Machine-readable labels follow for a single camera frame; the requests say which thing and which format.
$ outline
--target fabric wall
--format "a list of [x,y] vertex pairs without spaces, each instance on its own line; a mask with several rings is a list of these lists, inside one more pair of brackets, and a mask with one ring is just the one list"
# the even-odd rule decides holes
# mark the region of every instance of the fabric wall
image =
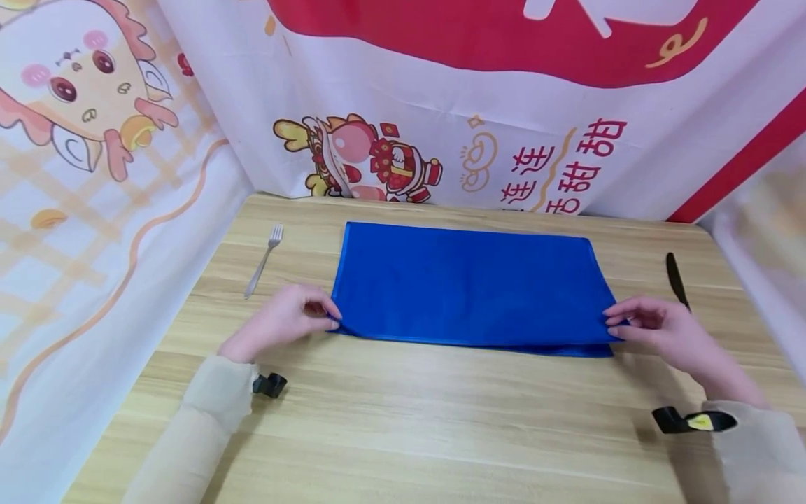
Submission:
[[58,502],[252,187],[152,0],[0,0],[0,502]]
[[274,194],[693,220],[806,124],[798,0],[160,5]]
[[806,135],[703,219],[806,382]]
[[704,223],[803,376],[804,21],[0,0],[0,501],[59,500],[255,189],[695,222],[750,177]]

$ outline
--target sleeve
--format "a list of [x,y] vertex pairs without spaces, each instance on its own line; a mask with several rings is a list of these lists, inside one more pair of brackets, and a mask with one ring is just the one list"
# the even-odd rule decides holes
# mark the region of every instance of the sleeve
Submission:
[[257,366],[208,357],[148,454],[124,504],[198,504],[230,437],[251,413]]
[[791,416],[732,401],[703,408],[724,411],[738,423],[714,434],[732,504],[806,502],[806,449]]

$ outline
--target hand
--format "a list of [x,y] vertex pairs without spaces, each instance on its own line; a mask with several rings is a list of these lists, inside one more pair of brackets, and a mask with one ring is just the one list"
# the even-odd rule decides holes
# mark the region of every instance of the hand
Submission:
[[[690,374],[708,399],[768,407],[755,382],[682,304],[638,296],[604,314],[610,335],[643,344],[671,367]],[[624,320],[630,325],[617,326]]]
[[218,354],[233,362],[254,362],[266,348],[337,329],[339,323],[328,319],[328,314],[342,318],[325,291],[311,285],[287,285],[225,341]]

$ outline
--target blue cloth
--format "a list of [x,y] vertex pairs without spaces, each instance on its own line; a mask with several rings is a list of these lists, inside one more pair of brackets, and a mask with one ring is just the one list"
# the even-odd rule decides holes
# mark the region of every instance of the blue cloth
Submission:
[[615,299],[588,239],[347,223],[333,288],[343,334],[612,356]]

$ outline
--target fork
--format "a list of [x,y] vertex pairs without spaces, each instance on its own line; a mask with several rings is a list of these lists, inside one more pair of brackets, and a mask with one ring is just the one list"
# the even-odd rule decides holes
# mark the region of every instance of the fork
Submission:
[[257,265],[257,269],[255,270],[255,274],[252,275],[252,279],[249,281],[249,285],[247,285],[247,291],[243,293],[244,299],[249,299],[255,293],[255,287],[257,287],[257,281],[260,279],[260,275],[263,273],[263,268],[266,267],[266,260],[268,259],[268,254],[274,250],[274,247],[280,244],[280,241],[283,239],[283,225],[277,224],[274,229],[272,229],[272,235],[268,237],[268,246],[266,247],[266,253],[263,254],[263,260],[260,264]]

